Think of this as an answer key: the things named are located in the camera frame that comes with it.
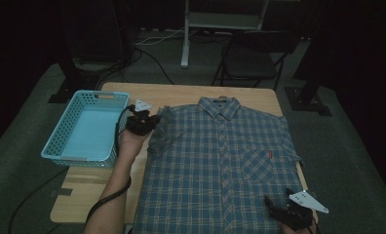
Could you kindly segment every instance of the blue plaid shirt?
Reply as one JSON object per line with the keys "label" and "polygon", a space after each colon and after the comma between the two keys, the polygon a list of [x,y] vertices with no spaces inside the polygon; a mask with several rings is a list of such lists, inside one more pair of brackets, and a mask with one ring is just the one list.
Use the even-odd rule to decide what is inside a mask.
{"label": "blue plaid shirt", "polygon": [[134,233],[278,233],[264,195],[284,208],[302,190],[285,117],[228,97],[159,114]]}

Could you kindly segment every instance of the dark background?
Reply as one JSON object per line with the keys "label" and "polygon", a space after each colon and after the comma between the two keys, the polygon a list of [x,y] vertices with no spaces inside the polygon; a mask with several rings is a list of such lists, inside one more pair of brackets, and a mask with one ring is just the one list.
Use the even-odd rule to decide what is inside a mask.
{"label": "dark background", "polygon": [[[258,9],[257,1],[217,2],[194,1],[191,10],[253,14]],[[117,60],[120,46],[131,44],[125,36],[129,28],[183,27],[183,1],[121,3],[118,26],[112,2],[0,1],[0,136],[41,75],[64,58],[60,52]],[[277,2],[266,14],[264,28],[291,26],[311,39],[294,78],[335,90],[386,183],[386,0]]]}

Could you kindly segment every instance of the white shelf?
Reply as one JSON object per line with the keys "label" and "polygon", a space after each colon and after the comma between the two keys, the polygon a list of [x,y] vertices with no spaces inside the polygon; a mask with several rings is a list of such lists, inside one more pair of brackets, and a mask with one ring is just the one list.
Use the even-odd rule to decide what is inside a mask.
{"label": "white shelf", "polygon": [[231,15],[217,13],[190,13],[189,26],[231,29],[258,29],[261,23],[259,16]]}

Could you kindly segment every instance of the cable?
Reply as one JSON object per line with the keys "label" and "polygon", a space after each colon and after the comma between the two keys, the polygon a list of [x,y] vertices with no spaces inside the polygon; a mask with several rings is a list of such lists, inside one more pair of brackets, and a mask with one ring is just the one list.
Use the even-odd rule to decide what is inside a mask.
{"label": "cable", "polygon": [[96,87],[94,88],[96,91],[99,90],[99,86],[101,85],[102,82],[104,82],[110,75],[114,74],[115,72],[117,71],[120,71],[120,69],[116,69],[116,70],[113,70],[111,72],[109,72],[108,74],[106,74],[104,77],[102,77],[101,79],[98,80],[98,82],[96,83]]}
{"label": "cable", "polygon": [[308,229],[308,231],[309,231],[310,234],[314,234],[314,233],[312,232],[311,228],[309,228],[309,226],[306,227],[306,229]]}
{"label": "cable", "polygon": [[163,73],[165,74],[165,76],[166,76],[166,78],[169,80],[169,82],[170,82],[172,85],[174,85],[173,81],[170,79],[170,77],[169,77],[168,74],[166,73],[166,71],[165,71],[165,69],[163,68],[162,64],[160,64],[160,62],[159,62],[158,60],[156,60],[156,58],[154,58],[152,55],[148,54],[147,52],[145,52],[145,51],[143,51],[143,50],[141,50],[141,49],[139,49],[139,48],[135,48],[135,50],[140,51],[140,52],[142,52],[142,53],[144,53],[144,54],[150,56],[152,59],[154,59],[154,60],[157,62],[157,64],[159,64],[160,68],[162,69]]}
{"label": "cable", "polygon": [[312,220],[314,220],[314,223],[315,223],[315,230],[317,231],[316,234],[321,234],[321,230],[320,230],[320,227],[318,226],[317,221],[315,220],[314,217],[312,217]]}
{"label": "cable", "polygon": [[119,14],[121,13],[121,16],[123,16],[123,6],[120,4],[120,1],[112,1],[112,4],[113,4],[113,8],[114,8],[114,18],[115,18],[115,22],[116,22],[116,25],[117,25],[117,29],[118,29],[118,39],[119,39],[119,44],[120,44],[120,57],[121,57],[121,61],[120,61],[120,68],[123,69],[124,67],[126,67],[126,65],[124,64],[124,55],[123,55],[123,38],[122,38],[122,35],[121,35],[121,32],[122,30],[124,30],[124,28],[121,28],[121,25],[119,23],[119,19],[118,19],[118,16],[117,16],[117,11],[119,11]]}
{"label": "cable", "polygon": [[113,199],[116,199],[117,197],[119,197],[120,195],[122,195],[123,193],[125,193],[130,185],[132,185],[132,178],[129,177],[129,181],[127,182],[126,186],[124,186],[122,189],[120,189],[119,191],[111,194],[111,195],[108,195],[106,197],[104,197],[103,199],[99,200],[98,202],[96,202],[92,208],[90,209],[89,213],[87,214],[87,219],[86,219],[86,224],[87,222],[89,221],[90,217],[93,215],[93,213],[98,209],[100,208],[101,206],[103,206],[104,204],[106,204],[107,202],[113,200]]}
{"label": "cable", "polygon": [[215,34],[209,34],[204,32],[204,36],[197,35],[197,36],[191,36],[189,38],[190,42],[196,43],[196,44],[208,44],[208,43],[217,43],[221,45],[226,45],[226,41],[229,41],[231,38],[231,34],[226,34],[225,36],[217,37]]}
{"label": "cable", "polygon": [[139,60],[141,59],[142,52],[141,52],[141,51],[138,51],[138,50],[136,50],[136,49],[135,49],[135,51],[139,52],[139,54],[138,54],[138,57],[137,57],[134,61],[132,61],[131,64],[133,64],[133,63],[135,63],[135,62],[137,62],[137,61],[139,61]]}
{"label": "cable", "polygon": [[[181,29],[175,31],[174,33],[170,34],[169,36],[166,36],[166,37],[149,37],[149,38],[146,38],[140,42],[137,42],[135,43],[137,46],[152,46],[152,45],[156,45],[166,39],[169,39],[169,38],[178,38],[178,37],[174,37],[174,35],[176,35],[179,31],[181,31],[184,27],[182,27]],[[144,42],[146,41],[149,41],[149,40],[153,40],[153,39],[160,39],[159,41],[157,42],[154,42],[154,43],[149,43],[149,44],[143,44]]]}
{"label": "cable", "polygon": [[17,206],[17,208],[14,210],[12,216],[11,216],[11,219],[8,223],[8,234],[11,234],[12,233],[12,228],[13,228],[13,224],[14,224],[14,220],[15,220],[15,217],[18,213],[18,211],[20,210],[20,208],[23,206],[23,204],[32,196],[34,195],[37,191],[39,191],[42,187],[44,187],[45,185],[47,185],[49,182],[51,182],[51,180],[53,180],[54,178],[58,177],[59,175],[63,174],[64,172],[66,172],[68,170],[68,168],[66,169],[63,169],[61,170],[59,173],[55,174],[54,176],[50,177],[49,179],[47,179],[44,183],[42,183],[40,186],[38,186],[37,188],[35,188],[31,193],[28,194],[28,196],[26,196],[21,203],[19,203],[19,205]]}
{"label": "cable", "polygon": [[47,234],[50,234],[50,233],[53,233],[55,230],[57,230],[59,227],[61,227],[61,224],[57,224],[55,227],[51,228],[51,230],[49,230],[47,232]]}
{"label": "cable", "polygon": [[101,69],[98,69],[98,70],[86,70],[86,69],[82,69],[82,68],[79,68],[77,67],[77,69],[82,72],[82,73],[86,73],[86,74],[102,74],[103,72],[105,71],[108,71],[108,70],[111,70],[111,69],[114,69],[116,68],[117,66],[120,65],[120,62],[117,62],[117,63],[114,63],[112,65],[109,65],[109,66],[106,66],[104,68],[101,68]]}

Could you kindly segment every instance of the gray carpet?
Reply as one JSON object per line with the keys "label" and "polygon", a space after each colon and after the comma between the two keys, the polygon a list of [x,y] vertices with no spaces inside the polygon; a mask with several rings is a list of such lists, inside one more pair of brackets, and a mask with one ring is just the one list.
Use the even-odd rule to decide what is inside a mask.
{"label": "gray carpet", "polygon": [[[164,36],[170,32],[139,36],[152,34]],[[197,38],[192,42],[187,69],[180,68],[181,40],[138,47],[159,61],[175,84],[207,86],[216,71],[222,43],[205,41]],[[329,214],[319,214],[322,233],[386,233],[386,187],[335,93],[326,88],[318,91],[331,117],[290,108],[284,87],[304,85],[303,81],[292,79],[292,74],[308,45],[307,41],[301,42],[296,52],[287,58],[277,95],[289,121],[296,152],[305,161],[303,171],[310,191],[329,208]],[[124,72],[106,77],[106,81],[169,84],[153,58],[147,54],[137,58],[138,52],[135,52],[135,62]],[[98,69],[100,65],[80,67]],[[65,103],[48,103],[63,79],[56,64],[50,67],[0,139],[0,233],[8,232],[9,228],[11,233],[82,232],[82,224],[50,221],[55,194],[66,167],[56,166],[40,156],[66,106]],[[258,86],[271,87],[271,81]]]}

